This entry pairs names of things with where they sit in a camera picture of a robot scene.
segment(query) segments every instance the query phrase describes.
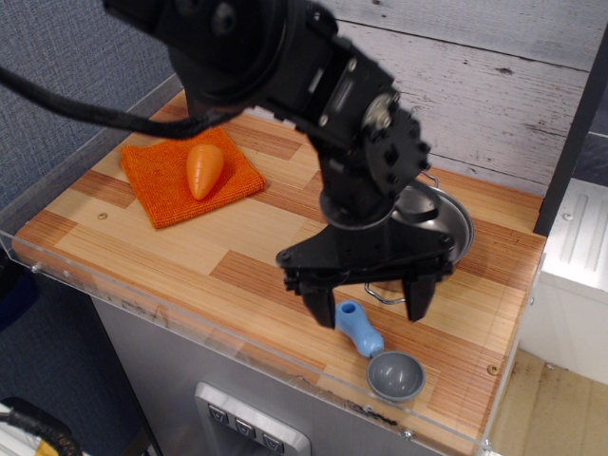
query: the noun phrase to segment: stainless steel pot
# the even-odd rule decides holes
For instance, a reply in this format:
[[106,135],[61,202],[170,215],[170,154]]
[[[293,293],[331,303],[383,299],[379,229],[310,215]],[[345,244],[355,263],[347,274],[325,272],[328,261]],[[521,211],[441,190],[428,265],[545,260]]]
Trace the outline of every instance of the stainless steel pot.
[[[456,264],[458,264],[458,262],[468,253],[471,244],[473,243],[475,237],[473,219],[457,199],[439,188],[439,180],[437,178],[428,173],[423,174],[434,180],[434,185],[429,187],[429,189],[435,192],[441,200],[439,215],[432,220],[420,223],[408,222],[406,219],[409,218],[404,217],[403,214],[425,213],[433,209],[434,202],[424,193],[415,188],[407,187],[401,193],[399,200],[395,205],[395,211],[392,213],[392,217],[402,223],[408,223],[420,228],[441,231],[442,233],[452,235],[454,237],[455,245],[454,249],[450,252],[449,259],[454,263],[454,266],[456,266]],[[374,283],[374,286],[391,292],[402,291],[402,284],[398,280],[378,282]],[[365,284],[365,290],[383,304],[399,304],[406,301],[403,297],[399,299],[385,299],[379,293],[372,290],[369,283]]]

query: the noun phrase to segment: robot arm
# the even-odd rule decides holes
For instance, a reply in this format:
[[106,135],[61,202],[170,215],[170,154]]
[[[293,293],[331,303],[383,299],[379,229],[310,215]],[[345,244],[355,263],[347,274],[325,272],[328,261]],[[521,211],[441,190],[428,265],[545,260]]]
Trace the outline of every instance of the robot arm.
[[428,168],[420,125],[393,79],[306,0],[105,0],[107,11],[164,42],[191,115],[261,106],[308,135],[329,226],[277,256],[288,290],[334,326],[333,288],[402,280],[411,320],[451,274],[446,234],[391,217]]

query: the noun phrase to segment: orange cloth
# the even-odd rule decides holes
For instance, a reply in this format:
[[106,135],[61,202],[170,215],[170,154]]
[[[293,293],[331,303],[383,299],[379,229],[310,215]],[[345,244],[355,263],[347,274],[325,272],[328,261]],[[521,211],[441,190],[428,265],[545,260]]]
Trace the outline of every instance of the orange cloth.
[[[198,144],[214,144],[224,153],[218,182],[200,201],[190,193],[186,176],[188,152]],[[155,228],[205,214],[264,188],[264,178],[221,127],[184,141],[128,145],[123,148],[121,166]]]

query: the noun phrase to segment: plastic carrot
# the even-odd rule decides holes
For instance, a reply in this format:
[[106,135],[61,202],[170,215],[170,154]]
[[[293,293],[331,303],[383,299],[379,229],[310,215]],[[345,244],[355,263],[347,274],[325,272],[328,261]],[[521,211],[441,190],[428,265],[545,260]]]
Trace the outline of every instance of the plastic carrot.
[[195,145],[188,152],[188,186],[197,200],[205,198],[218,182],[224,167],[224,154],[212,144]]

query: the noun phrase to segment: gray ladle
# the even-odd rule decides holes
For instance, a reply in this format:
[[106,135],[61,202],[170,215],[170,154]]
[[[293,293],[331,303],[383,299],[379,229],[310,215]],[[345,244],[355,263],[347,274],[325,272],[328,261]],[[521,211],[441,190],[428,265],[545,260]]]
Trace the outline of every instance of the gray ladle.
[[356,301],[335,308],[335,327],[354,342],[367,358],[368,384],[378,396],[392,402],[407,402],[422,391],[427,377],[422,364],[401,351],[384,351],[384,339],[373,328],[365,310]]

